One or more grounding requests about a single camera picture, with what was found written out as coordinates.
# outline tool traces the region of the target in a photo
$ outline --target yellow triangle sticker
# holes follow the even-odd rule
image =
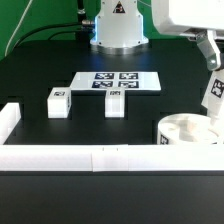
[[[117,3],[113,13],[125,13],[124,7],[123,7],[123,5],[121,4],[120,1]]]

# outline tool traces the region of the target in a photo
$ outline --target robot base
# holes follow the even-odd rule
[[[135,54],[140,52],[145,52],[150,48],[150,44],[141,44],[134,47],[124,47],[124,48],[112,48],[112,47],[103,47],[100,45],[91,44],[91,50],[100,52],[103,54],[111,55],[126,55],[126,54]]]

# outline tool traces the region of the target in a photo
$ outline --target green wall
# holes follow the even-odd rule
[[[0,0],[0,59],[4,57],[7,42],[28,2],[28,0]],[[84,0],[84,3],[88,18],[94,19],[94,16],[100,10],[100,0]],[[34,0],[11,46],[13,46],[18,38],[32,29],[50,24],[77,21],[76,11],[76,0]],[[166,36],[160,36],[153,27],[151,8],[139,3],[139,11],[144,16],[145,35],[147,37],[167,38]],[[56,31],[43,31],[27,40],[47,39],[49,35]],[[72,39],[74,37],[71,34],[67,34],[58,36],[57,38]]]

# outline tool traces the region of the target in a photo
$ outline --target black table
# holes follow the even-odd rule
[[[104,117],[104,94],[73,93],[68,119],[47,118],[53,87],[78,71],[158,71],[158,95],[127,93],[127,116]],[[20,102],[22,120],[6,144],[155,144],[157,124],[201,113],[210,73],[194,43],[153,40],[148,52],[93,53],[86,44],[34,41],[0,63],[0,104]],[[223,172],[1,172],[0,223],[223,224]]]
[[[80,71],[158,71],[161,93],[126,94],[126,117],[104,117],[105,92],[73,92],[69,119],[49,120],[53,87],[69,86]],[[155,144],[157,124],[174,113],[203,113],[209,74],[187,40],[153,40],[148,52],[111,56],[72,41],[28,42],[0,63],[0,104],[18,101],[22,121],[7,144]]]

